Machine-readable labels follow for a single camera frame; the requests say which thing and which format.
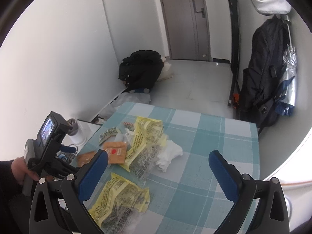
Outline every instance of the door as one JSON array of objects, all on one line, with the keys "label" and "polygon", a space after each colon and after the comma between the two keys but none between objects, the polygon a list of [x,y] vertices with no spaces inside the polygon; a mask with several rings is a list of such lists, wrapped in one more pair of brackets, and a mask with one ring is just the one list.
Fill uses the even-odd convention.
[{"label": "door", "polygon": [[162,0],[171,59],[210,60],[205,0]]}]

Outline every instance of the black backpack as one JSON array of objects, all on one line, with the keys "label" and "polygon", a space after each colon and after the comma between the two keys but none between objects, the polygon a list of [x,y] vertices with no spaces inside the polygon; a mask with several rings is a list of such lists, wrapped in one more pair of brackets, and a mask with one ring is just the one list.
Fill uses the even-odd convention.
[{"label": "black backpack", "polygon": [[261,133],[278,119],[275,93],[283,68],[283,53],[289,44],[286,25],[274,16],[260,26],[252,37],[252,55],[243,70],[239,96],[239,119],[256,123]]},{"label": "black backpack", "polygon": [[152,89],[162,69],[163,61],[159,53],[139,50],[122,60],[118,78],[126,82],[128,91]]}]

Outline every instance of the black jacket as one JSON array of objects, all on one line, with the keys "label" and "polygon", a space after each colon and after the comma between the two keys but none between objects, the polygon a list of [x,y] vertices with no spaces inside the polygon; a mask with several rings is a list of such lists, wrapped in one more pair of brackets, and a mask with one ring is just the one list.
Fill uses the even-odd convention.
[{"label": "black jacket", "polygon": [[163,61],[159,53],[139,50],[122,60],[118,79],[126,82],[127,91],[152,89],[162,69]]},{"label": "black jacket", "polygon": [[0,162],[0,233],[20,234],[8,207],[9,200],[21,193],[22,189],[11,171],[12,162],[13,160]]}]

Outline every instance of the umbrella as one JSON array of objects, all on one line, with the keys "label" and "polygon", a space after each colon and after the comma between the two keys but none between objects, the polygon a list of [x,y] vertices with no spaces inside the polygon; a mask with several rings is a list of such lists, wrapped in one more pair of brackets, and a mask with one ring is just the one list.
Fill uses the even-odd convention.
[{"label": "umbrella", "polygon": [[291,116],[295,107],[297,92],[297,55],[294,46],[287,45],[283,55],[283,74],[277,87],[275,111],[279,115]]}]

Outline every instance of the cylindrical container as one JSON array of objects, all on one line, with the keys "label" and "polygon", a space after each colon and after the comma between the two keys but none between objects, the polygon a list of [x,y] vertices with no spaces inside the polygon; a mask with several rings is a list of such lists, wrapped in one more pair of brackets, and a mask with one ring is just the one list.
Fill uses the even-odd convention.
[{"label": "cylindrical container", "polygon": [[83,130],[79,126],[78,122],[75,119],[69,119],[67,122],[72,126],[72,130],[69,130],[67,134],[73,141],[74,145],[83,145],[87,141],[87,138],[83,133]]}]

